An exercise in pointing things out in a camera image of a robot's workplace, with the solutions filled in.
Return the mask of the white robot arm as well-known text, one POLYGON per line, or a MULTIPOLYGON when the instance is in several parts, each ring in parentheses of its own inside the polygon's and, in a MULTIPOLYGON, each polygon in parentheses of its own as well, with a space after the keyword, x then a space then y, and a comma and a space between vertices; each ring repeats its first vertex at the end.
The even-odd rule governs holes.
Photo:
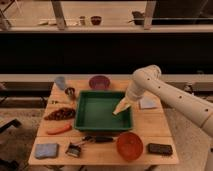
POLYGON ((149 91, 181 112, 211 137, 204 171, 213 171, 213 103, 161 81, 160 76, 161 69, 157 65, 135 70, 125 93, 125 108, 141 99, 145 91, 149 91))

